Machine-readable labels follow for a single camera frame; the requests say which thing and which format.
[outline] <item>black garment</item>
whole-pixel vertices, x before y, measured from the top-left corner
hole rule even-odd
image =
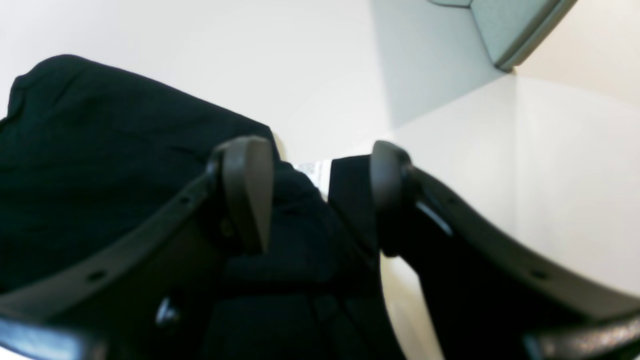
[[[371,316],[389,336],[377,248],[354,241],[311,182],[280,161],[268,127],[77,56],[45,60],[17,78],[0,122],[0,288],[103,249],[200,174],[215,145],[242,135],[274,144],[271,245],[266,256],[227,265],[227,296],[216,304],[203,357],[402,358],[395,339],[382,352],[372,345],[379,334],[367,335],[362,313],[350,310],[358,299],[378,304]]]

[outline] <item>hole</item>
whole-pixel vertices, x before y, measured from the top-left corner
hole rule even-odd
[[[98,281],[101,278],[105,277],[107,275],[107,272],[105,272],[104,270],[98,270],[94,273],[91,273],[89,276],[86,277],[86,280],[88,282],[94,282],[94,281]]]
[[[549,279],[549,275],[541,270],[529,270],[529,274],[531,274],[531,276],[535,277],[538,280],[548,280]]]

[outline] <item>black cloth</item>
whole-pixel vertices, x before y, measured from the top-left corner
hole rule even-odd
[[[271,140],[276,154],[271,244],[229,261],[202,357],[401,358],[380,354],[349,310],[348,299],[382,301],[377,250],[280,160],[268,127],[77,56],[18,77],[0,122],[0,290],[108,246],[201,174],[212,148],[242,135]],[[378,291],[353,286],[363,279]]]

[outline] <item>clothing tag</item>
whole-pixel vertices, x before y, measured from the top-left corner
hole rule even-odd
[[[333,160],[321,160],[314,163],[293,165],[293,168],[305,174],[311,183],[320,190],[325,201],[328,200],[331,182],[331,164]]]

